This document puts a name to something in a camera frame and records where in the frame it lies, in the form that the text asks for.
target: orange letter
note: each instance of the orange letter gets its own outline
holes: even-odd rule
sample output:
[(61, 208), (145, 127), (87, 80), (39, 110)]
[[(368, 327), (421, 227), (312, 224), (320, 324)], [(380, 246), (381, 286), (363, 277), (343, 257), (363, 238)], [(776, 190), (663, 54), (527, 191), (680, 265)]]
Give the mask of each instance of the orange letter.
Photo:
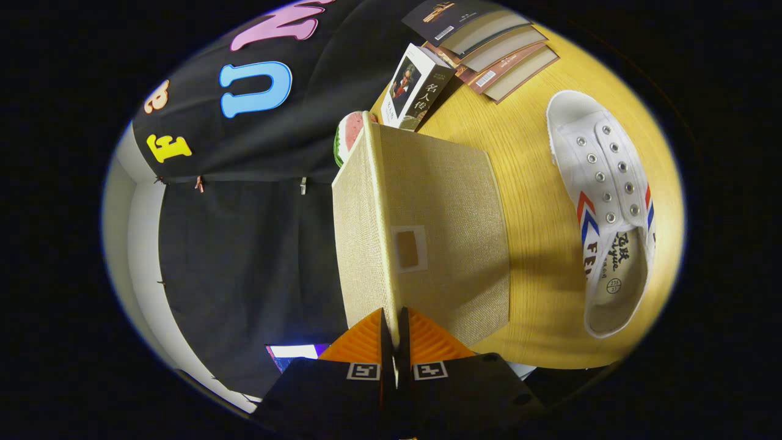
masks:
[(166, 106), (166, 103), (168, 102), (167, 90), (168, 80), (163, 81), (163, 84), (161, 84), (160, 87), (156, 88), (155, 91), (149, 95), (149, 98), (147, 98), (146, 102), (144, 102), (144, 111), (147, 114), (152, 113), (152, 109), (160, 110)]

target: beige box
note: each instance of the beige box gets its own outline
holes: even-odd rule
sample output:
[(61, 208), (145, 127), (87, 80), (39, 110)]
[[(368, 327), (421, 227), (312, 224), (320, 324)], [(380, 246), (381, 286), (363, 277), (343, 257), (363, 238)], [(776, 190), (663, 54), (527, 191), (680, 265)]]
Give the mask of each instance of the beige box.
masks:
[(473, 345), (508, 323), (508, 238), (489, 157), (368, 116), (332, 183), (347, 324), (383, 307), (397, 346), (407, 306)]

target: white sneaker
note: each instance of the white sneaker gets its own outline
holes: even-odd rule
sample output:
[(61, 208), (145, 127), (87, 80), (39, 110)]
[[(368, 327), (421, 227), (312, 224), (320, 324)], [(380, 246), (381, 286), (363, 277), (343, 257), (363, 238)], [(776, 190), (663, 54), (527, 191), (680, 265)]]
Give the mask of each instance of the white sneaker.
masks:
[(546, 109), (552, 160), (576, 206), (594, 337), (623, 329), (646, 291), (655, 256), (655, 207), (633, 142), (588, 95), (563, 90)]

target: book stack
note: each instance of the book stack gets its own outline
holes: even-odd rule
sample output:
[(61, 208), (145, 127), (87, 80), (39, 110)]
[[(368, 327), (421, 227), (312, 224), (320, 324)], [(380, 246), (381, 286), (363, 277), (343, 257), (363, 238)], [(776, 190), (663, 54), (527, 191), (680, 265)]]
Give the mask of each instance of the book stack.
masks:
[(495, 103), (559, 59), (529, 20), (492, 2), (428, 0), (402, 21), (457, 78)]

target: white wall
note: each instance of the white wall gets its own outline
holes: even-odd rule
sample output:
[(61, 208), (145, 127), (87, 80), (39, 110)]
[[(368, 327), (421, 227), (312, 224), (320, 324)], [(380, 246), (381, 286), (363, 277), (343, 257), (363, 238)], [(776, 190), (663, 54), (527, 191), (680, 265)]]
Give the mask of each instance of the white wall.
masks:
[(168, 366), (176, 364), (163, 350), (163, 346), (149, 328), (136, 301), (131, 283), (130, 268), (127, 263), (127, 220), (131, 210), (131, 200), (136, 184), (113, 158), (106, 176), (106, 188), (103, 193), (102, 235), (106, 268), (114, 285), (114, 291), (122, 304), (128, 319), (135, 326), (139, 336)]

